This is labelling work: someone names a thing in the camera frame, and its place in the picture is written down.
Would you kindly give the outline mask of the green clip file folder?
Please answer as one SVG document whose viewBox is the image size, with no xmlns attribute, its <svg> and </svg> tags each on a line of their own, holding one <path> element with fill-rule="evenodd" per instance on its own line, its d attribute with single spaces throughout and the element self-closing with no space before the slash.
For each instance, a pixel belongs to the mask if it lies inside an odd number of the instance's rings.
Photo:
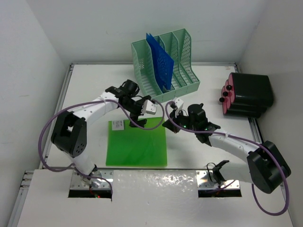
<svg viewBox="0 0 303 227">
<path fill-rule="evenodd" d="M 166 167 L 166 130 L 159 126 L 160 117 L 148 118 L 146 130 L 130 127 L 130 120 L 109 121 L 107 139 L 107 166 Z"/>
</svg>

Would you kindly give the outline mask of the black pink drawer box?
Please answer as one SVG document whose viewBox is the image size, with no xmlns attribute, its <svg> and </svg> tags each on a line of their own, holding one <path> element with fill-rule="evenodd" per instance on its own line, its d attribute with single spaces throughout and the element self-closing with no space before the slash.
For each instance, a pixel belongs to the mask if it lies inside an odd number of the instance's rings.
<svg viewBox="0 0 303 227">
<path fill-rule="evenodd" d="M 274 103 L 269 77 L 232 72 L 222 87 L 219 102 L 225 116 L 257 119 Z"/>
</svg>

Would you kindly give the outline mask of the green file organizer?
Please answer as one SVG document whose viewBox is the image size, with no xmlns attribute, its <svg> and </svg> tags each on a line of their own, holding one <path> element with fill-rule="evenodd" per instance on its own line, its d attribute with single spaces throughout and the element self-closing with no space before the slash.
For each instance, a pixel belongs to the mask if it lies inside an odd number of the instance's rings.
<svg viewBox="0 0 303 227">
<path fill-rule="evenodd" d="M 196 92 L 200 81 L 191 67 L 191 36 L 186 29 L 131 44 L 134 76 L 144 96 L 161 103 Z"/>
</svg>

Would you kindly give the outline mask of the blue clip file folder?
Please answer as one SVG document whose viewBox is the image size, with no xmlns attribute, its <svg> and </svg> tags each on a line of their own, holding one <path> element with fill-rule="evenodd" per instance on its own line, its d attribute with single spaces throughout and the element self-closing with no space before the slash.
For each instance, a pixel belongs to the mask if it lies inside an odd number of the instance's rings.
<svg viewBox="0 0 303 227">
<path fill-rule="evenodd" d="M 165 44 L 159 36 L 147 33 L 146 41 L 151 49 L 156 82 L 162 93 L 171 91 L 174 60 L 165 51 Z"/>
</svg>

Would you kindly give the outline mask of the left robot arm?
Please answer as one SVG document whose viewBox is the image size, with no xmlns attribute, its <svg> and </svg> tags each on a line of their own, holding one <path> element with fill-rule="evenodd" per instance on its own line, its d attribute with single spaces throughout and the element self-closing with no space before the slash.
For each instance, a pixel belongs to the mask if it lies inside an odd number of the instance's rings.
<svg viewBox="0 0 303 227">
<path fill-rule="evenodd" d="M 88 127 L 103 115 L 121 108 L 130 113 L 130 127 L 143 128 L 147 120 L 139 120 L 138 117 L 153 102 L 150 95 L 135 101 L 133 98 L 139 91 L 139 86 L 128 79 L 120 87 L 107 88 L 91 104 L 82 104 L 78 110 L 63 111 L 57 116 L 51 142 L 70 157 L 78 171 L 91 175 L 97 167 L 85 151 Z"/>
</svg>

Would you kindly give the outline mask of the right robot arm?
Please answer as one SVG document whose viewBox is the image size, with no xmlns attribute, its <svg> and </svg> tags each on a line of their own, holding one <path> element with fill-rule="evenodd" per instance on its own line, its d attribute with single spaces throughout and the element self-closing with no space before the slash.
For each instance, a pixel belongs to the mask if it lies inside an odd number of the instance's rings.
<svg viewBox="0 0 303 227">
<path fill-rule="evenodd" d="M 168 107 L 172 108 L 172 112 L 166 112 L 168 120 L 163 127 L 174 133 L 192 133 L 200 143 L 221 149 L 244 162 L 240 167 L 232 167 L 229 160 L 214 165 L 210 179 L 217 185 L 231 176 L 271 194 L 280 184 L 287 182 L 291 169 L 273 142 L 267 140 L 257 143 L 229 134 L 219 125 L 208 121 L 203 104 L 190 105 L 186 115 L 182 113 L 183 104 L 178 100 L 169 101 L 164 109 Z"/>
</svg>

